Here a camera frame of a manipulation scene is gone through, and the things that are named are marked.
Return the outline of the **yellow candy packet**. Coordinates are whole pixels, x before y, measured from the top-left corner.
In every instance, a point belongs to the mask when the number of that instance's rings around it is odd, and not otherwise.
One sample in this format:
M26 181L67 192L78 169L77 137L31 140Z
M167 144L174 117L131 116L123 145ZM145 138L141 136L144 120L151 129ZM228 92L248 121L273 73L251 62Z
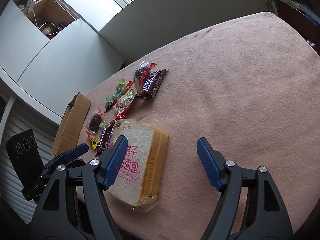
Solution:
M95 135L91 134L89 131L86 131L87 139L89 142L89 146L93 149L97 149L97 145L99 142L99 138L97 138Z

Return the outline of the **Snickers bar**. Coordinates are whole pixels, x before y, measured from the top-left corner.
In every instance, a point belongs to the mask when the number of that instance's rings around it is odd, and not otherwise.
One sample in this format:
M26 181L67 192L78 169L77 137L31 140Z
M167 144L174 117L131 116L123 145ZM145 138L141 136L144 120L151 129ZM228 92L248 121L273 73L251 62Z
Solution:
M167 69L152 72L143 85L142 90L137 94L136 98L143 100L154 100Z
M102 129L102 132L100 134L100 138L97 144L97 156L102 155L104 150L108 148L114 132L115 123L116 121L113 120L106 127Z

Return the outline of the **small green candy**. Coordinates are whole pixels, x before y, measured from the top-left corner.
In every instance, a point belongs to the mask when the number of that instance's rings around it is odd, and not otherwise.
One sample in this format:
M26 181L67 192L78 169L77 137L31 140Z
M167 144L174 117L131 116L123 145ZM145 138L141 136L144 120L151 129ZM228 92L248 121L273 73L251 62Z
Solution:
M104 122L101 122L99 124L99 129L102 130L104 127L106 127L106 124Z

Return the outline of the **dark candy red wrapper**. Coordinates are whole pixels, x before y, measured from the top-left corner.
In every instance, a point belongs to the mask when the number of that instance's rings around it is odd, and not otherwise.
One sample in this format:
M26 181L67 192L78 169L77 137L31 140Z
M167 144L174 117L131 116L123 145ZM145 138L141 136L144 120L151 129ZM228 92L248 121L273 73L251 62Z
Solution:
M133 83L136 88L142 87L146 79L151 73L151 70L157 66L156 63L143 61L133 72Z
M89 133L94 134L99 130L100 123L103 122L104 113L101 109L97 108L90 116L87 121L87 130Z

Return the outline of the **green black candy packet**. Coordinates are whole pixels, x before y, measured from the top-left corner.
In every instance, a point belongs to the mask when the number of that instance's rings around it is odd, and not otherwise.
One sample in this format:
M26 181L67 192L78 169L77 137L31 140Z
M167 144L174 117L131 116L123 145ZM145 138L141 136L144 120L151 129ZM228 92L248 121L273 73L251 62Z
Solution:
M105 108L104 108L104 113L107 113L113 106L114 102L117 99L117 94L114 93L112 95L109 95L106 97L106 103L105 103Z

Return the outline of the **red white snack pouch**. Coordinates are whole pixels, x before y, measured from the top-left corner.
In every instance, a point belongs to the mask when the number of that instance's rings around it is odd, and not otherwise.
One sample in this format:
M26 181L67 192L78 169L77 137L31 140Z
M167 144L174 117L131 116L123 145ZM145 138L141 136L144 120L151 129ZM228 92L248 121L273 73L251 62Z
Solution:
M127 111L129 110L136 95L137 89L135 87L135 84L131 80L126 85L126 92L116 100L116 103L113 106L113 110L116 114L116 121L125 118L125 116L127 115Z

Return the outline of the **packaged white bread slice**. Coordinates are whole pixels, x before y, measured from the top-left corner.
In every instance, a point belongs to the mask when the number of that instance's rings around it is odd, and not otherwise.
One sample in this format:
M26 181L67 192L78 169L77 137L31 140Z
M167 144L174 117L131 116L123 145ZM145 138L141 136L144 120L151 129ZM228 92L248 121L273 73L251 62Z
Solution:
M108 193L133 211L148 212L157 205L169 136L159 114L115 123L109 146L127 138L127 152Z

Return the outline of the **green jelly cup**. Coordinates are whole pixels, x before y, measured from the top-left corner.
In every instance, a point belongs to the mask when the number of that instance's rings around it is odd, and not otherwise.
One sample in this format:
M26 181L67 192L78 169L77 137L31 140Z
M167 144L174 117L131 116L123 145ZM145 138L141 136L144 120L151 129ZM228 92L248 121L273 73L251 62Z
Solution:
M116 96L123 95L126 92L126 81L121 78L116 84Z

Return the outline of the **brown cardboard box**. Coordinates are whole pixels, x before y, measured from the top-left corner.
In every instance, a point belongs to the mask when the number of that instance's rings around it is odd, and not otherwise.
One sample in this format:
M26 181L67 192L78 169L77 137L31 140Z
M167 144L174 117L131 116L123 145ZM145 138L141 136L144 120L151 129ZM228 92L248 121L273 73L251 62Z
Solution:
M52 147L52 156L57 157L76 147L91 101L81 93L68 104L57 130Z

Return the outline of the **white cabinet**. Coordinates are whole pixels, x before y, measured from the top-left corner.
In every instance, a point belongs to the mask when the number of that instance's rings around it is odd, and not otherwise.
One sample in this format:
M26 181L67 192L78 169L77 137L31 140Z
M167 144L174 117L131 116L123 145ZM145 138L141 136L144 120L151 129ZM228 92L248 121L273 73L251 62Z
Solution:
M100 35L113 0L1 0L1 80L59 123L66 105L112 76L123 57Z

